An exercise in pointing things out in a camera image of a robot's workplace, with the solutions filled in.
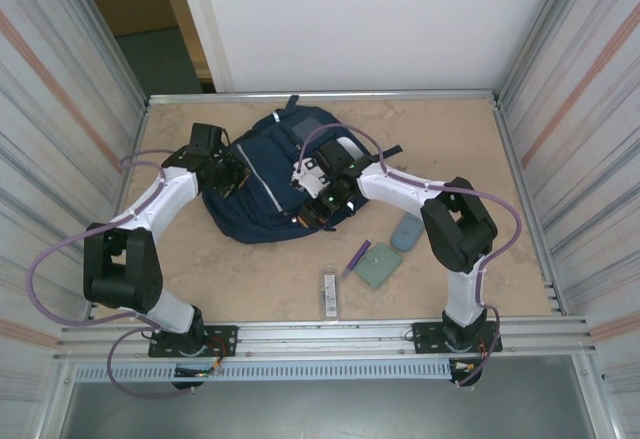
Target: backpack strap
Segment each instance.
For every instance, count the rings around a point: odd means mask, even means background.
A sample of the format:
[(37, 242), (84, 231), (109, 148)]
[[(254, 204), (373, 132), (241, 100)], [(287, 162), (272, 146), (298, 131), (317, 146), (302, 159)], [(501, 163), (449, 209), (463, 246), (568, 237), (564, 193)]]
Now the backpack strap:
[(400, 154), (403, 151), (402, 146), (400, 144), (396, 144), (393, 147), (390, 147), (386, 151), (382, 152), (382, 157), (385, 159), (389, 159), (391, 156), (395, 156), (396, 154)]
[(290, 107), (295, 106), (296, 103), (298, 102), (298, 99), (300, 99), (300, 96), (298, 94), (293, 94), (287, 101), (287, 105), (284, 106), (284, 108), (289, 109)]

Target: aluminum frame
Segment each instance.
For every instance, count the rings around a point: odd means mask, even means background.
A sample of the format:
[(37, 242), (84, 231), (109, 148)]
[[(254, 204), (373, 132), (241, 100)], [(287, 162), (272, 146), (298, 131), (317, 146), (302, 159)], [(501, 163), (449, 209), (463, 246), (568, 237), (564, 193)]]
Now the aluminum frame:
[[(502, 111), (497, 107), (494, 94), (486, 90), (469, 91), (379, 91), (379, 92), (325, 92), (301, 93), (309, 101), (346, 100), (425, 100), (425, 99), (488, 99), (493, 107), (494, 117), (505, 148), (507, 160), (516, 189), (525, 209), (525, 217), (533, 238), (534, 249), (545, 277), (545, 288), (552, 309), (562, 307), (562, 298), (553, 288), (555, 278), (553, 262), (535, 210), (529, 197), (522, 171), (511, 144)], [(219, 102), (281, 102), (290, 93), (267, 94), (216, 94), (184, 96), (152, 96), (149, 109), (141, 124), (136, 143), (141, 141), (148, 120), (150, 108), (158, 104), (219, 103)], [(125, 197), (130, 178), (124, 181), (121, 198)], [(310, 360), (353, 360), (386, 361), (389, 359), (415, 360), (418, 356), (412, 344), (403, 336), (410, 331), (413, 322), (422, 320), (389, 321), (344, 321), (327, 322), (265, 322), (239, 323), (239, 344), (236, 358), (227, 361), (310, 361)], [(113, 341), (123, 332), (138, 327), (138, 324), (113, 324), (87, 329), (65, 329), (59, 348), (53, 359), (48, 381), (47, 398), (43, 403), (46, 415), (39, 423), (34, 437), (57, 437), (62, 429), (66, 410), (71, 399), (75, 376), (80, 364), (104, 362)], [(504, 351), (501, 356), (570, 355), (574, 360), (576, 373), (581, 376), (584, 358), (595, 354), (595, 346), (584, 318), (579, 316), (507, 317), (503, 319), (502, 338)], [(167, 362), (168, 359), (151, 359), (147, 356), (148, 343), (142, 338), (129, 337), (118, 348), (114, 363), (134, 362), (149, 364)], [(469, 357), (465, 354), (429, 355), (427, 358)], [(180, 362), (198, 362), (198, 359), (181, 359)], [(619, 438), (615, 432), (621, 431), (610, 415), (608, 396), (598, 387), (590, 387), (581, 381), (585, 402), (597, 432), (598, 439)]]
[[(144, 132), (147, 129), (147, 123), (149, 122), (149, 112), (150, 106), (146, 107), (144, 114), (140, 120), (140, 124), (138, 125), (138, 130), (136, 131), (136, 137), (133, 140), (133, 144), (131, 145), (130, 154), (133, 154), (136, 151), (140, 150), (140, 146), (142, 145), (142, 138), (144, 137)], [(133, 178), (133, 169), (127, 168), (124, 170), (124, 177), (122, 178), (122, 185), (120, 189), (120, 193), (118, 194), (118, 200), (116, 201), (116, 207), (113, 210), (113, 214), (116, 215), (120, 213), (124, 209), (124, 202), (127, 200), (127, 192), (129, 191), (129, 186), (131, 186), (131, 179)]]
[(303, 101), (371, 101), (371, 100), (425, 100), (425, 99), (493, 99), (488, 89), (440, 89), (430, 91), (327, 91), (327, 92), (257, 92), (220, 94), (153, 95), (149, 105), (208, 104), (217, 102), (282, 102), (292, 94)]

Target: purple tube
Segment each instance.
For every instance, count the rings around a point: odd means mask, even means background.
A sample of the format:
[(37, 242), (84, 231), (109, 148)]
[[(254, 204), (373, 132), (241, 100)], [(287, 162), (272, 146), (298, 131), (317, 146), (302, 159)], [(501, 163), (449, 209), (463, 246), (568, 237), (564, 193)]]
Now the purple tube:
[[(147, 153), (147, 151), (140, 151), (140, 152), (138, 152), (136, 154), (132, 154), (132, 155), (126, 156), (125, 159), (120, 161), (120, 164), (125, 168), (131, 168), (131, 167), (136, 167), (136, 166), (150, 166), (150, 167), (153, 167), (153, 168), (158, 170), (160, 178), (162, 179), (158, 183), (158, 187), (156, 187), (156, 189), (149, 196), (149, 198), (146, 201), (144, 201), (142, 204), (140, 204), (140, 206), (135, 210), (135, 214), (139, 214), (149, 204), (151, 204), (151, 202), (153, 202), (156, 199), (156, 197), (158, 197), (160, 192), (162, 192), (162, 189), (164, 187), (164, 180), (165, 180), (164, 170), (162, 169), (162, 167), (160, 167), (155, 162), (137, 161), (137, 162), (133, 162), (133, 163), (130, 163), (130, 164), (122, 164), (124, 161), (129, 160), (132, 157), (135, 157), (135, 156), (138, 156), (138, 155), (141, 155), (141, 154), (146, 154), (146, 153)], [(44, 304), (42, 304), (42, 302), (40, 302), (40, 299), (38, 299), (38, 296), (36, 295), (34, 284), (33, 284), (33, 276), (35, 275), (36, 268), (40, 265), (40, 263), (45, 258), (47, 258), (48, 256), (50, 256), (54, 252), (62, 249), (65, 246), (68, 246), (69, 244), (71, 244), (73, 242), (79, 241), (81, 239), (85, 239), (87, 237), (95, 236), (96, 234), (102, 234), (103, 232), (110, 231), (111, 229), (115, 229), (116, 227), (119, 227), (122, 224), (124, 224), (127, 221), (129, 221), (132, 217), (133, 217), (133, 215), (129, 215), (129, 216), (124, 217), (124, 218), (122, 218), (122, 219), (120, 219), (120, 220), (118, 220), (116, 222), (110, 222), (108, 224), (105, 224), (103, 226), (97, 227), (95, 229), (90, 229), (88, 231), (84, 231), (84, 232), (82, 232), (80, 234), (77, 234), (75, 236), (68, 237), (67, 239), (59, 242), (58, 244), (55, 244), (55, 245), (53, 245), (51, 247), (48, 247), (47, 249), (45, 249), (44, 251), (42, 251), (40, 254), (38, 254), (36, 256), (36, 258), (33, 260), (31, 265), (27, 269), (26, 281), (25, 281), (26, 282), (25, 289), (27, 291), (27, 297), (29, 297), (29, 300), (31, 301), (31, 303), (35, 306), (36, 309), (38, 309), (38, 311), (40, 311), (40, 313), (42, 315), (44, 315), (47, 319), (49, 319), (49, 320), (51, 320), (53, 322), (56, 322), (58, 324), (61, 324), (63, 326), (66, 326), (66, 327), (95, 326), (97, 324), (104, 324), (106, 322), (111, 322), (111, 321), (115, 321), (115, 320), (118, 320), (118, 319), (124, 319), (124, 318), (127, 318), (127, 317), (138, 317), (138, 319), (140, 319), (142, 322), (145, 322), (145, 323), (149, 324), (152, 327), (159, 327), (159, 325), (156, 324), (155, 322), (153, 322), (150, 319), (147, 319), (145, 317), (138, 316), (138, 314), (136, 314), (135, 312), (124, 312), (124, 313), (121, 313), (121, 314), (115, 314), (113, 316), (105, 317), (105, 318), (102, 318), (102, 319), (95, 319), (95, 320), (89, 320), (89, 321), (72, 321), (70, 319), (65, 319), (64, 317), (60, 317), (60, 316), (54, 314), (53, 312), (51, 312), (49, 309), (47, 309), (44, 306)]]
[(120, 158), (120, 165), (124, 166), (124, 163), (130, 161), (134, 157), (142, 156), (144, 154), (173, 154), (176, 151), (172, 151), (171, 149), (147, 149), (145, 151), (134, 152), (133, 154), (127, 154), (126, 156)]
[(393, 171), (388, 171), (387, 172), (387, 170), (385, 168), (383, 168), (382, 170), (385, 171), (389, 175), (389, 177), (391, 179), (395, 179), (396, 181), (404, 182), (405, 184), (409, 184), (410, 186), (421, 187), (423, 189), (427, 189), (428, 188), (428, 184), (426, 182), (414, 181), (413, 179), (408, 179), (406, 177), (402, 177), (402, 176), (396, 174)]
[(349, 274), (351, 274), (351, 271), (353, 271), (353, 268), (358, 265), (358, 262), (360, 261), (360, 259), (362, 259), (362, 256), (364, 256), (365, 252), (367, 252), (367, 250), (369, 249), (370, 246), (371, 246), (371, 241), (369, 239), (364, 241), (362, 246), (360, 246), (360, 249), (358, 249), (358, 252), (356, 252), (356, 255), (353, 256), (353, 259), (351, 259), (349, 261), (349, 264), (347, 264), (347, 267), (345, 268), (344, 272), (342, 273), (342, 277), (343, 278), (345, 278)]
[(522, 233), (522, 219), (520, 218), (520, 214), (518, 213), (515, 207), (513, 207), (511, 204), (509, 204), (505, 200), (500, 199), (499, 197), (496, 197), (494, 195), (487, 194), (486, 192), (475, 191), (473, 189), (465, 189), (462, 187), (448, 187), (448, 186), (434, 186), (434, 185), (430, 185), (429, 188), (436, 191), (450, 192), (453, 194), (468, 194), (470, 196), (476, 196), (476, 197), (481, 197), (483, 199), (488, 199), (497, 204), (500, 204), (502, 207), (507, 209), (513, 216), (513, 219), (516, 221), (516, 231), (513, 233), (513, 236), (511, 236), (511, 239), (509, 239), (504, 246), (495, 250), (493, 253), (485, 257), (482, 260), (482, 262), (480, 262), (478, 275), (476, 276), (476, 290), (475, 290), (476, 302), (479, 305), (486, 307), (487, 309), (491, 309), (491, 311), (493, 311), (493, 314), (496, 316), (496, 332), (493, 336), (493, 341), (491, 341), (491, 346), (489, 346), (489, 349), (487, 350), (487, 355), (482, 360), (482, 362), (478, 364), (478, 367), (473, 369), (471, 374), (469, 374), (463, 380), (458, 382), (458, 386), (464, 386), (467, 382), (469, 382), (475, 376), (480, 374), (480, 371), (482, 371), (482, 369), (486, 366), (487, 362), (489, 361), (491, 354), (493, 353), (494, 349), (496, 348), (496, 345), (498, 344), (498, 339), (500, 338), (500, 314), (498, 313), (498, 309), (495, 306), (492, 306), (491, 304), (486, 304), (482, 302), (482, 295), (481, 295), (482, 294), (482, 276), (484, 275), (484, 269), (487, 266), (487, 264), (489, 264), (489, 262), (493, 261), (496, 257), (498, 257), (500, 254), (502, 254), (511, 246), (513, 246), (513, 244), (518, 240), (518, 238), (520, 237), (520, 234)]
[(151, 328), (151, 327), (138, 327), (136, 329), (132, 329), (131, 331), (125, 332), (122, 336), (120, 336), (116, 340), (116, 342), (113, 343), (113, 346), (111, 346), (111, 349), (109, 350), (109, 355), (107, 356), (107, 376), (109, 376), (109, 380), (111, 381), (111, 384), (116, 386), (116, 388), (120, 389), (125, 394), (128, 394), (130, 396), (136, 397), (138, 399), (164, 399), (164, 398), (167, 398), (167, 397), (181, 396), (183, 394), (187, 394), (187, 393), (191, 392), (190, 389), (181, 389), (179, 391), (159, 392), (159, 393), (157, 393), (157, 392), (156, 393), (136, 392), (136, 391), (132, 391), (131, 389), (126, 388), (125, 386), (123, 386), (122, 384), (120, 384), (116, 380), (115, 376), (113, 375), (113, 368), (111, 367), (111, 362), (113, 361), (113, 355), (116, 352), (116, 348), (127, 337), (132, 336), (133, 334), (137, 334), (138, 332), (148, 332), (148, 331), (149, 332), (153, 332), (153, 328)]

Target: floor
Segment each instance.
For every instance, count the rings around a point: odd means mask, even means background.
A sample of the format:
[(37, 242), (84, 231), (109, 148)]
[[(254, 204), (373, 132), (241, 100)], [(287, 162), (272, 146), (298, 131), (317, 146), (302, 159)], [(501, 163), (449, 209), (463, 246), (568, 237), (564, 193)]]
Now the floor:
[(145, 95), (202, 93), (177, 27), (119, 36), (116, 41)]
[(194, 396), (140, 401), (111, 384), (78, 384), (61, 437), (595, 437), (570, 357), (491, 361), (475, 390), (415, 379), (219, 382), (204, 384)]
[[(486, 100), (338, 101), (322, 107), (367, 130), (384, 147), (404, 152), (390, 164), (421, 177), (466, 177), (478, 190), (518, 204), (491, 108)], [(151, 109), (142, 149), (177, 149), (188, 141), (191, 124), (224, 126), (231, 138), (268, 115), (274, 103), (166, 104)], [(154, 157), (162, 161), (162, 156)], [(128, 203), (152, 182), (154, 173), (136, 171)], [(499, 229), (495, 246), (512, 235), (513, 219), (487, 204)], [(322, 319), (320, 270), (342, 270), (365, 239), (389, 243), (403, 212), (370, 202), (340, 224), (284, 243), (247, 246), (223, 236), (201, 200), (188, 204), (157, 244), (166, 286), (202, 309), (206, 321), (284, 321)], [(416, 248), (377, 290), (352, 274), (338, 284), (339, 317), (349, 320), (435, 318), (447, 300), (445, 269), (423, 234)], [(491, 264), (485, 298), (503, 315), (550, 314), (530, 237)]]

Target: gray floor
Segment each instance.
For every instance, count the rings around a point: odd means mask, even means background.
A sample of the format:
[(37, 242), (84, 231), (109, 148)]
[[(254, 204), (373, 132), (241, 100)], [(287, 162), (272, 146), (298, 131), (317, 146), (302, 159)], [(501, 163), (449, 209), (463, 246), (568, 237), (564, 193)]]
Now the gray floor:
[(116, 41), (147, 96), (202, 93), (177, 27), (120, 36)]
[[(145, 390), (168, 390), (168, 385)], [(216, 383), (144, 401), (75, 388), (65, 438), (594, 437), (571, 359), (496, 358), (475, 390), (446, 381)]]

